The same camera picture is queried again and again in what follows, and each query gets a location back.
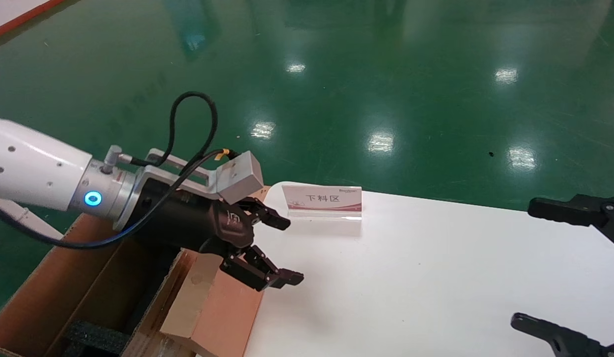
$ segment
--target blue indicator light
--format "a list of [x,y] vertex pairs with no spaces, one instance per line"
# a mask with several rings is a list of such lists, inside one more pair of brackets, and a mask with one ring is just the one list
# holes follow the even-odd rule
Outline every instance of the blue indicator light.
[[84,203],[87,206],[95,207],[102,203],[102,195],[97,191],[89,191],[84,195]]

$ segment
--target wooden block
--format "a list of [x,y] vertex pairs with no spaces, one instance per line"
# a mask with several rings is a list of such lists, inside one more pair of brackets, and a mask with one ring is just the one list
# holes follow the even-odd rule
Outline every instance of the wooden block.
[[[262,201],[268,189],[252,197]],[[203,357],[242,357],[262,292],[223,273],[222,261],[198,255],[160,331]]]

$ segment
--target white table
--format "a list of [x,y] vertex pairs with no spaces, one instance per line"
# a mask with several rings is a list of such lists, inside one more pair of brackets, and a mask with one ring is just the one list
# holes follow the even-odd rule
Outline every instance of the white table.
[[[286,215],[282,184],[265,203]],[[515,312],[614,343],[614,245],[594,228],[374,192],[363,201],[360,229],[256,226],[256,244],[305,280],[266,290],[246,357],[553,357],[510,327]]]

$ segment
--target cardboard box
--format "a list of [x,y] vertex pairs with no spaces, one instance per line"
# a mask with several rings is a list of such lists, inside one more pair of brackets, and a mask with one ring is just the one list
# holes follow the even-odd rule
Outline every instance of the cardboard box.
[[219,270],[221,257],[201,256],[188,272],[161,332],[203,357],[242,357],[262,292]]
[[[114,234],[111,226],[109,221],[81,215],[65,238],[102,240]],[[191,266],[205,257],[210,256],[146,246],[132,238],[88,251],[53,248],[1,310],[0,353],[59,356],[67,346],[64,332],[80,319],[132,334],[123,357],[193,356],[159,329]],[[221,314],[214,318],[223,320]],[[129,325],[135,320],[139,323]]]

